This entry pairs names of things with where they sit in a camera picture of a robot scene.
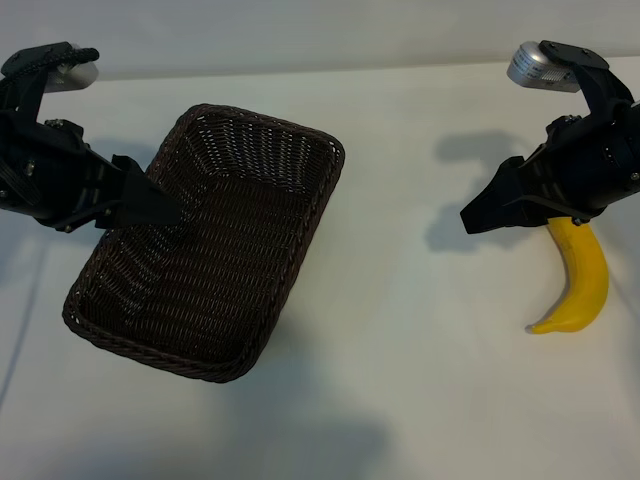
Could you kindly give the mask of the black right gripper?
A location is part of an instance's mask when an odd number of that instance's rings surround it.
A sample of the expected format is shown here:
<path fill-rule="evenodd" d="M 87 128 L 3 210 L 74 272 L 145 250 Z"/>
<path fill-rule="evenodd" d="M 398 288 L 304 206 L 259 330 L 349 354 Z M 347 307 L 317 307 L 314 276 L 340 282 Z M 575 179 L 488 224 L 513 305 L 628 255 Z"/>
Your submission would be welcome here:
<path fill-rule="evenodd" d="M 617 104 L 605 119 L 556 119 L 546 142 L 526 159 L 503 161 L 489 187 L 460 212 L 468 234 L 538 227 L 555 217 L 591 220 L 639 192 L 639 104 Z"/>

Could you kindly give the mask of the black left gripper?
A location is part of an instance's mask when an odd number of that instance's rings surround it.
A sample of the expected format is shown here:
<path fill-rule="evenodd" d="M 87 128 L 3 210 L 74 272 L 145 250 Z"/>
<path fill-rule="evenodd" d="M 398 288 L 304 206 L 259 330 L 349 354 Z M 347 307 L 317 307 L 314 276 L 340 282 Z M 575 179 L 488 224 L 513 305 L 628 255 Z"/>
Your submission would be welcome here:
<path fill-rule="evenodd" d="M 1 112 L 1 208 L 57 231 L 176 225 L 179 203 L 126 155 L 106 160 L 66 120 Z"/>

